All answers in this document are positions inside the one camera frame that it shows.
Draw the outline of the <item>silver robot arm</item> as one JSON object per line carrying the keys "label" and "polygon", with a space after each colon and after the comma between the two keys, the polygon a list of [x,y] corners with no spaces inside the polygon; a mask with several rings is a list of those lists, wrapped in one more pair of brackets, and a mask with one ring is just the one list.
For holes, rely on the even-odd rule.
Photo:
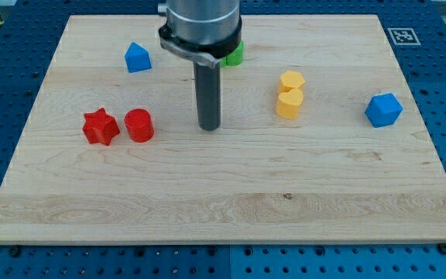
{"label": "silver robot arm", "polygon": [[239,0],[165,0],[157,11],[166,18],[160,45],[202,67],[216,68],[241,41]]}

